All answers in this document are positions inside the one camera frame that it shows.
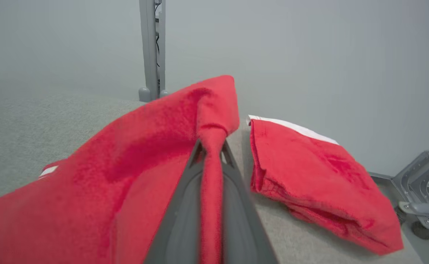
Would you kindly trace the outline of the red basketball jersey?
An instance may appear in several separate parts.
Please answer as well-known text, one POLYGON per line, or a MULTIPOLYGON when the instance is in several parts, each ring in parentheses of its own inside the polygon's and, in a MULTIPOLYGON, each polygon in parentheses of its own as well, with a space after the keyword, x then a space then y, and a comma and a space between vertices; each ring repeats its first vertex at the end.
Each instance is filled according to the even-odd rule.
POLYGON ((39 179, 0 197, 0 264, 142 264, 197 140, 201 264, 221 264, 220 151, 239 127, 232 76, 114 120, 39 179))

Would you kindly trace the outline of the grey metal wheeled frame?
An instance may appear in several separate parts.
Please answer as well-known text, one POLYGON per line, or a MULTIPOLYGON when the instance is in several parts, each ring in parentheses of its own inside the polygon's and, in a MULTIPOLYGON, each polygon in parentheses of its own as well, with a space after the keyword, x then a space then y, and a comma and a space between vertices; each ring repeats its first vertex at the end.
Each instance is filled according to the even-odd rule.
POLYGON ((410 224, 413 234, 429 240, 429 150, 419 154, 391 183, 403 198, 395 207, 400 225, 408 215, 416 217, 410 224))

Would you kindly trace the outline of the grey partition post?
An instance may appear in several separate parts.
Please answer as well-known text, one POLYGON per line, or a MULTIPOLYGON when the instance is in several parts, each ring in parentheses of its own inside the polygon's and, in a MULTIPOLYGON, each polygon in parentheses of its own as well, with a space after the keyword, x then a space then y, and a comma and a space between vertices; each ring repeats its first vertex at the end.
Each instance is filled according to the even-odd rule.
POLYGON ((166 0, 139 0, 145 85, 138 90, 141 102, 169 94, 166 90, 166 0))

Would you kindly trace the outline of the grey floor rail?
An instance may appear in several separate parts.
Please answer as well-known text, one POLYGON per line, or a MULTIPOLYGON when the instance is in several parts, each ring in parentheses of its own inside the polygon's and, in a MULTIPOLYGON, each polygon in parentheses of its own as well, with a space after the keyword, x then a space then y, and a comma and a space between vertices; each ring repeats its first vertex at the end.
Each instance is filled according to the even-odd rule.
POLYGON ((374 172, 368 172, 372 177, 378 178, 378 179, 386 179, 386 180, 392 180, 394 176, 384 175, 384 174, 378 174, 374 172))

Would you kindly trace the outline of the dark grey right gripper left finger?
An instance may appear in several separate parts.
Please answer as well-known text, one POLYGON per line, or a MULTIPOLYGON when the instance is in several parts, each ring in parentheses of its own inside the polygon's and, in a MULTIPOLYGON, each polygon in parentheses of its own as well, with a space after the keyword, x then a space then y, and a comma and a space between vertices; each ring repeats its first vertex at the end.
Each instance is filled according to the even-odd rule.
POLYGON ((204 148, 197 140, 144 264, 198 264, 204 148))

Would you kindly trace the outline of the red shorts with white hem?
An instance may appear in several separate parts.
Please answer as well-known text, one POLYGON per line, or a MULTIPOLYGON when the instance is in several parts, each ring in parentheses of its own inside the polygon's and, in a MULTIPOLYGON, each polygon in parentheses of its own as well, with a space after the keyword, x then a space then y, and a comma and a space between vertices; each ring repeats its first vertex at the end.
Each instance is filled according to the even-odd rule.
POLYGON ((404 248, 390 200, 336 140, 280 119, 249 115, 248 125, 253 192, 380 256, 404 248))

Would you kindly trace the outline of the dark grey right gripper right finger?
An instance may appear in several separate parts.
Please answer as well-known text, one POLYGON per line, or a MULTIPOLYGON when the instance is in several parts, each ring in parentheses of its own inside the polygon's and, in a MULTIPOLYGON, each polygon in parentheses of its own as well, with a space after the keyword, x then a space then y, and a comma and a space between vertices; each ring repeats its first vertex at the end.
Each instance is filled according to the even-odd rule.
POLYGON ((228 142, 220 157, 224 264, 279 264, 228 142))

